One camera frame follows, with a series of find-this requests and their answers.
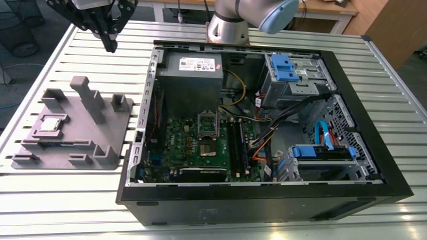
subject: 3d printed holder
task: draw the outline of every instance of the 3d printed holder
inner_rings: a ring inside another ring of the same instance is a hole
[[[80,97],[45,90],[45,107],[12,157],[14,169],[117,168],[133,101],[124,94],[102,98],[88,84],[85,76],[70,80]]]

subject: floor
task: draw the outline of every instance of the floor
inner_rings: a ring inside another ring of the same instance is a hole
[[[44,24],[32,29],[38,42],[38,52],[32,56],[17,58],[0,46],[0,63],[4,67],[28,63],[44,65],[69,26],[69,22],[46,6],[45,0],[36,0],[36,2],[45,19]],[[6,11],[9,11],[9,8],[0,1],[0,12]],[[184,21],[189,24],[204,24],[205,18],[205,15],[197,11],[184,12]],[[132,20],[153,21],[155,15],[152,9],[137,7]],[[177,23],[176,14],[171,10],[164,10],[164,20]],[[17,106],[2,107],[21,102],[40,71],[41,66],[37,65],[21,65],[5,70],[6,74],[14,79],[14,84],[10,87],[0,84],[0,133],[12,118]],[[427,60],[419,59],[413,54],[397,70],[397,73],[424,108],[427,108]]]

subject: motherboard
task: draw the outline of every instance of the motherboard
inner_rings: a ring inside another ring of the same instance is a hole
[[[253,138],[251,121],[217,119],[216,113],[169,118],[164,150],[149,152],[152,166],[141,174],[156,183],[260,182],[260,165],[248,160]]]

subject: metal table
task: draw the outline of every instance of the metal table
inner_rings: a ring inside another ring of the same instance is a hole
[[[205,40],[203,25],[131,21],[115,54],[89,32],[69,27],[0,137],[0,237],[52,239],[427,239],[427,114],[376,47],[357,36],[251,30],[252,45],[333,51],[415,196],[337,221],[205,226],[141,226],[115,203],[120,167],[113,171],[16,170],[10,156],[42,108],[45,88],[69,88],[85,75],[102,96],[125,93],[141,101],[155,39]],[[139,106],[132,107],[133,114]],[[136,115],[128,127],[136,125]],[[125,141],[133,138],[133,131]]]

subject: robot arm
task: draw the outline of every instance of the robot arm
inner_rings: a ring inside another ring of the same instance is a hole
[[[208,40],[220,44],[245,44],[248,23],[263,32],[276,34],[297,10],[299,0],[216,0]]]
[[[107,52],[117,48],[116,37],[133,14],[137,0],[117,0],[120,16],[112,17],[115,0],[46,0],[46,5],[81,30],[90,30]]]
[[[117,0],[120,16],[112,17],[116,0],[46,0],[48,6],[81,30],[90,30],[107,52],[117,48],[121,32],[139,0]],[[216,0],[208,41],[243,45],[248,42],[248,22],[268,34],[276,34],[289,23],[299,9],[299,0]]]

